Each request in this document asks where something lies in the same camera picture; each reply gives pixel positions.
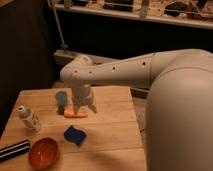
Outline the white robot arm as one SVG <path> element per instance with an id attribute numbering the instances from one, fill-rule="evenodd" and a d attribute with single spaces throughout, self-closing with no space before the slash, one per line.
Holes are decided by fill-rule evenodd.
<path id="1" fill-rule="evenodd" d="M 93 108 L 92 85 L 146 88 L 148 171 L 213 171 L 213 53 L 182 49 L 95 65 L 76 57 L 60 72 L 75 110 Z"/>

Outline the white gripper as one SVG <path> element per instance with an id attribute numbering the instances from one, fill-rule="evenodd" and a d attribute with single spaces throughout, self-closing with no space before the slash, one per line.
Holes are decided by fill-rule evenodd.
<path id="1" fill-rule="evenodd" d="M 80 106 L 88 106 L 91 111 L 97 113 L 97 108 L 93 103 L 93 92 L 90 85 L 80 85 L 72 87 L 72 101 L 74 115 L 78 115 Z"/>

